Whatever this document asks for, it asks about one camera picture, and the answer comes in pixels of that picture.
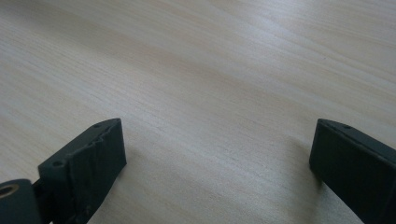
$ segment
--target table surface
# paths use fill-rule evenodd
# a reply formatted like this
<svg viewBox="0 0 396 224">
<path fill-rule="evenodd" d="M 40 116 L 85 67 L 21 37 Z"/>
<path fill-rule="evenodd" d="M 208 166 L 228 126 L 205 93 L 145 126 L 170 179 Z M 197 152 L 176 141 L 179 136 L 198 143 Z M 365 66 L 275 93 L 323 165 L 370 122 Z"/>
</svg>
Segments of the table surface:
<svg viewBox="0 0 396 224">
<path fill-rule="evenodd" d="M 319 118 L 396 147 L 396 3 L 0 2 L 0 182 L 121 118 L 90 223 L 361 223 L 308 167 Z"/>
</svg>

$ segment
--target wooden tabletop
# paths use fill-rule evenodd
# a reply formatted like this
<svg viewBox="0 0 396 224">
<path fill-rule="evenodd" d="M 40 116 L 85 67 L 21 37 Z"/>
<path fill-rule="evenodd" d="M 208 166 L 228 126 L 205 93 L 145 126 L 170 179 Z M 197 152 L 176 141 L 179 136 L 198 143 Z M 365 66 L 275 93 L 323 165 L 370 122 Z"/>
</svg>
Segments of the wooden tabletop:
<svg viewBox="0 0 396 224">
<path fill-rule="evenodd" d="M 396 147 L 396 3 L 4 0 L 0 182 L 121 118 L 90 223 L 361 223 L 308 167 L 317 119 Z"/>
</svg>

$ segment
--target screw hole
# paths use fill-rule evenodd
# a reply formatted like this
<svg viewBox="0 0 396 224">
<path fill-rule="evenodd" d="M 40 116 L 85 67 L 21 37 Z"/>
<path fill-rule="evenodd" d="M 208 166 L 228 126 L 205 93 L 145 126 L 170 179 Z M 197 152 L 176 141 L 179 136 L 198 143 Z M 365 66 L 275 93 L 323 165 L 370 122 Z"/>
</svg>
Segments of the screw hole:
<svg viewBox="0 0 396 224">
<path fill-rule="evenodd" d="M 55 167 L 62 166 L 64 163 L 61 161 L 55 161 L 52 165 Z"/>
<path fill-rule="evenodd" d="M 2 188 L 0 188 L 0 199 L 13 194 L 15 191 L 18 190 L 19 187 L 20 186 L 16 184 L 3 186 Z"/>
</svg>

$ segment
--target wood grain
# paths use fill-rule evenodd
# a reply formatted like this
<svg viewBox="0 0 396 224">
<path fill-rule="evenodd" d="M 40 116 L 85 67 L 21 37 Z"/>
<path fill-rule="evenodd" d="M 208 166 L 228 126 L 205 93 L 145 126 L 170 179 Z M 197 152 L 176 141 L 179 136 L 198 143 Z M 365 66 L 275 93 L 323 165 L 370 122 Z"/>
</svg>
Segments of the wood grain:
<svg viewBox="0 0 396 224">
<path fill-rule="evenodd" d="M 103 119 L 90 223 L 361 223 L 308 168 L 318 118 L 396 147 L 394 1 L 0 2 L 0 182 Z"/>
</svg>

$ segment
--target black object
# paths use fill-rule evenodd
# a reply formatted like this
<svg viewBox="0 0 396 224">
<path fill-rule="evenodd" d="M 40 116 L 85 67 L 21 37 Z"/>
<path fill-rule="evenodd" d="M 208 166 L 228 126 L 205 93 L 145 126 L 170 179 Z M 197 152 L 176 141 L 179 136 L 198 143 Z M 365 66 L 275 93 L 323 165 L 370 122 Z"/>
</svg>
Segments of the black object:
<svg viewBox="0 0 396 224">
<path fill-rule="evenodd" d="M 125 164 L 120 119 L 94 124 L 41 163 L 33 185 L 0 185 L 0 223 L 87 223 Z"/>
<path fill-rule="evenodd" d="M 319 119 L 309 163 L 364 223 L 396 223 L 396 150 Z"/>
</svg>

